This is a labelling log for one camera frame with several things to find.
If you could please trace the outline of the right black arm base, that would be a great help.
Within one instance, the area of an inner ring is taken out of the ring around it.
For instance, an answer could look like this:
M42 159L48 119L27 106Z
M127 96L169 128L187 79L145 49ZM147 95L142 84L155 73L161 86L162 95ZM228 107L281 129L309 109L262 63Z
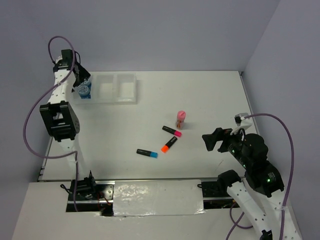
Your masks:
M202 191L205 210L230 209L235 203L231 196L219 188L217 181L201 181L197 187Z

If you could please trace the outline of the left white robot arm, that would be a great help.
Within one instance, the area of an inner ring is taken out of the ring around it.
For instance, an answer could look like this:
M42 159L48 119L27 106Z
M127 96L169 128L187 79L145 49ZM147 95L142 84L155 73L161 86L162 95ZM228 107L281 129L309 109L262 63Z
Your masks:
M88 177L88 170L79 143L80 120L71 100L79 96L78 89L90 82L90 73L77 61L71 49L61 51L53 66L56 87L46 104L40 106L40 115L48 134L60 145L65 155L71 179Z

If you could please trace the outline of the pink glue bottle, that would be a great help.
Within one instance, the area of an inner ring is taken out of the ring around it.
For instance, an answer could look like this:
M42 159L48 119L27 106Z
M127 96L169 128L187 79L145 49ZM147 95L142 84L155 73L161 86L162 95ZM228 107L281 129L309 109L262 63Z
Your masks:
M185 123L185 118L186 118L186 112L183 110L180 110L177 113L176 122L175 122L175 126L177 129L181 130L183 128L184 123Z

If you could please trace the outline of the blue black highlighter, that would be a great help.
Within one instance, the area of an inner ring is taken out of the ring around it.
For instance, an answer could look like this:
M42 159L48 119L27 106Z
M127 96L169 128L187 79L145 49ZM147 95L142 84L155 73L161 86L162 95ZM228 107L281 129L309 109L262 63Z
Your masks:
M158 157L158 153L157 152L144 150L144 149L137 149L136 153L139 154L139 155L143 155L143 156L147 156L147 157L151 157L151 158L157 158Z

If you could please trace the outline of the pink black highlighter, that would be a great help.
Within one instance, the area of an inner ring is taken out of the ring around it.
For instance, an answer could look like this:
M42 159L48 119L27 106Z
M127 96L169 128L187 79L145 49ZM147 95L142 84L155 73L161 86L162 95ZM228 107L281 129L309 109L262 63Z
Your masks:
M164 130L165 132L170 133L170 134L172 134L172 135L174 135L176 137L181 137L182 136L182 133L180 131L177 131L177 130L175 130L173 128L170 128L168 126L165 126L165 125L162 127L162 130Z

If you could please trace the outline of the blue paint jar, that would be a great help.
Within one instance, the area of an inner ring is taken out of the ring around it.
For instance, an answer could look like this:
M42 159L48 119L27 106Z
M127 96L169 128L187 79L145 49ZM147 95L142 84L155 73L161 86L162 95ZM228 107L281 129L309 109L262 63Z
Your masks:
M89 80L85 80L77 87L77 93L81 99L91 98L91 86L92 83Z

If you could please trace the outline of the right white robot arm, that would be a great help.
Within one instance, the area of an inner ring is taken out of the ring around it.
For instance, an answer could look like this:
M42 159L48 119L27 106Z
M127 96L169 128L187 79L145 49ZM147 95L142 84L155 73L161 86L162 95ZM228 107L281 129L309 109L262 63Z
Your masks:
M297 225L287 206L284 182L280 172L267 158L264 139L244 129L233 133L231 128L216 128L202 135L207 151L221 142L218 152L230 153L245 169L244 179L234 170L218 175L217 190L232 197L250 221L261 240L300 240Z

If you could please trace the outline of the orange black highlighter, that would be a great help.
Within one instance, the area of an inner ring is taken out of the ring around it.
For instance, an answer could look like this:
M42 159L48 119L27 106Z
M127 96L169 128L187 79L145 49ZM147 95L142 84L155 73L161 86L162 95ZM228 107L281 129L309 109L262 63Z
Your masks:
M178 140L177 137L172 137L162 148L161 151L163 153L166 153L172 146L173 144Z

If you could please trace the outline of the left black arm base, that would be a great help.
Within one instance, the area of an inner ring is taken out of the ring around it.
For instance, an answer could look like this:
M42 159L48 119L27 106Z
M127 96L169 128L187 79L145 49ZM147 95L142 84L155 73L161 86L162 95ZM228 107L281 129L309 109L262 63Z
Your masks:
M72 180L70 187L60 188L67 193L67 213L97 212L103 217L114 215L114 184L96 182L92 173L82 180Z

